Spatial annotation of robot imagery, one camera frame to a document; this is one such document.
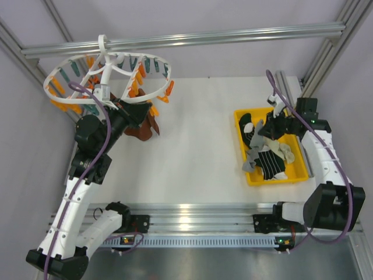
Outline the grey sock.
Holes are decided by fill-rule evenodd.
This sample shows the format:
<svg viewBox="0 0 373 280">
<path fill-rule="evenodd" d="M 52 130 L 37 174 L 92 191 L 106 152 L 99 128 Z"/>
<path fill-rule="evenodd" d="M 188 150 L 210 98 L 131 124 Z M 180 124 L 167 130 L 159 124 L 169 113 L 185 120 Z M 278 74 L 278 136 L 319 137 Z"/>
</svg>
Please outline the grey sock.
<svg viewBox="0 0 373 280">
<path fill-rule="evenodd" d="M 243 125 L 244 138 L 248 140 L 247 136 L 251 135 L 249 150 L 246 151 L 247 159 L 242 165 L 242 170 L 248 173 L 255 171 L 256 160 L 259 159 L 259 152 L 262 151 L 265 140 L 259 135 L 259 131 L 263 128 L 264 120 L 259 120 L 256 126 L 252 122 Z"/>
</svg>

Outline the white round clip hanger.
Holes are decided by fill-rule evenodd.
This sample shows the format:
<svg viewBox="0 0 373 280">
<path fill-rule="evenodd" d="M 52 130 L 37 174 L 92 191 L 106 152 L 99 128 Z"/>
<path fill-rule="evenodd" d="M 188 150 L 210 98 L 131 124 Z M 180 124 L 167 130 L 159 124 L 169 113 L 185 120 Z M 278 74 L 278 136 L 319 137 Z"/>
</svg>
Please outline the white round clip hanger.
<svg viewBox="0 0 373 280">
<path fill-rule="evenodd" d="M 97 77 L 97 75 L 100 75 L 101 78 L 99 84 L 106 84 L 109 86 L 108 83 L 110 81 L 111 74 L 113 72 L 117 72 L 129 78 L 126 88 L 124 89 L 123 94 L 120 98 L 121 100 L 130 104 L 151 101 L 154 98 L 157 98 L 165 103 L 168 102 L 168 97 L 174 87 L 174 81 L 171 79 L 171 66 L 169 66 L 169 63 L 166 60 L 150 54 L 110 52 L 105 46 L 106 42 L 107 37 L 105 35 L 100 35 L 98 37 L 99 55 L 94 60 L 87 74 L 78 84 L 74 84 L 71 80 L 69 81 L 69 86 L 73 91 L 72 95 L 66 98 L 58 97 L 51 86 L 56 86 L 58 90 L 61 89 L 62 93 L 64 93 L 64 89 L 60 87 L 60 84 L 55 80 L 56 74 L 63 70 L 63 66 L 65 64 L 69 62 L 75 62 L 76 60 L 84 58 L 84 55 L 72 56 L 69 59 L 64 60 L 52 70 L 52 72 L 46 77 L 43 83 L 43 88 L 46 95 L 52 101 L 61 104 L 94 104 L 94 99 L 88 96 L 91 93 L 93 94 L 93 91 L 91 92 L 90 88 L 86 87 L 86 85 L 89 83 L 89 79 L 95 78 Z M 139 96 L 138 86 L 143 85 L 143 80 L 146 77 L 146 65 L 147 62 L 151 59 L 154 59 L 156 62 L 164 65 L 166 73 L 165 82 L 164 85 L 156 91 L 147 93 L 143 96 Z M 116 107 L 116 105 L 112 101 L 100 101 L 98 99 L 97 103 L 112 108 Z"/>
</svg>

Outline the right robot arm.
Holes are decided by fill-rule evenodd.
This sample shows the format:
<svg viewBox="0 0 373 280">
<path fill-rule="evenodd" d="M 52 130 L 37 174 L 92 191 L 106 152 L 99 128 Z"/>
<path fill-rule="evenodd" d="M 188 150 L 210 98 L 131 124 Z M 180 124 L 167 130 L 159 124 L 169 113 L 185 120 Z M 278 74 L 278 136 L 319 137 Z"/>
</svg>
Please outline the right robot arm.
<svg viewBox="0 0 373 280">
<path fill-rule="evenodd" d="M 306 202 L 280 202 L 274 209 L 272 225 L 286 231 L 293 222 L 308 228 L 352 231 L 365 200 L 365 191 L 355 187 L 344 174 L 332 143 L 327 120 L 318 117 L 315 98 L 298 98 L 295 112 L 285 114 L 286 105 L 279 96 L 269 96 L 273 111 L 266 116 L 259 135 L 277 140 L 296 135 L 305 150 L 316 189 Z"/>
</svg>

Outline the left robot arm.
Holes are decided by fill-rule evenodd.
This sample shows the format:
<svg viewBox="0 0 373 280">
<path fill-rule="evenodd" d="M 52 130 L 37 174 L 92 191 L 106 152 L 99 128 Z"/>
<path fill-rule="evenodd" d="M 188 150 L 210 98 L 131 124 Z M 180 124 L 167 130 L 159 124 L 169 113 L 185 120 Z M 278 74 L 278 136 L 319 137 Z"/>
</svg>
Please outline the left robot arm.
<svg viewBox="0 0 373 280">
<path fill-rule="evenodd" d="M 129 104 L 116 99 L 114 103 L 118 108 L 103 108 L 104 120 L 88 114 L 76 123 L 78 149 L 62 202 L 45 239 L 26 257 L 27 263 L 46 276 L 81 279 L 91 256 L 113 233 L 136 230 L 130 208 L 120 202 L 109 203 L 92 225 L 80 230 L 94 193 L 110 168 L 109 150 L 127 128 L 140 128 L 151 108 L 148 102 Z"/>
</svg>

